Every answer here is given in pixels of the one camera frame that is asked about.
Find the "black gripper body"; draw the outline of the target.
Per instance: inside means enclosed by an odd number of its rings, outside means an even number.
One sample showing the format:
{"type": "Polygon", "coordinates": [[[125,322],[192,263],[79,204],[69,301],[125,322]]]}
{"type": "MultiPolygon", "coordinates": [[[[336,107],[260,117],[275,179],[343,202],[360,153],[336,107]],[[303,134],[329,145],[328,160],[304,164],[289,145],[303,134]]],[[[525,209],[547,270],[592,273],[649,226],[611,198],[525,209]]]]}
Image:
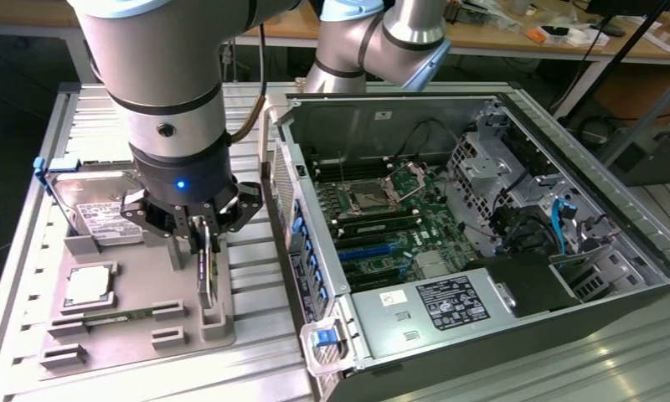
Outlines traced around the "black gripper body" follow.
{"type": "Polygon", "coordinates": [[[157,157],[132,147],[149,195],[171,205],[225,204],[239,193],[225,144],[212,144],[187,157],[157,157]]]}

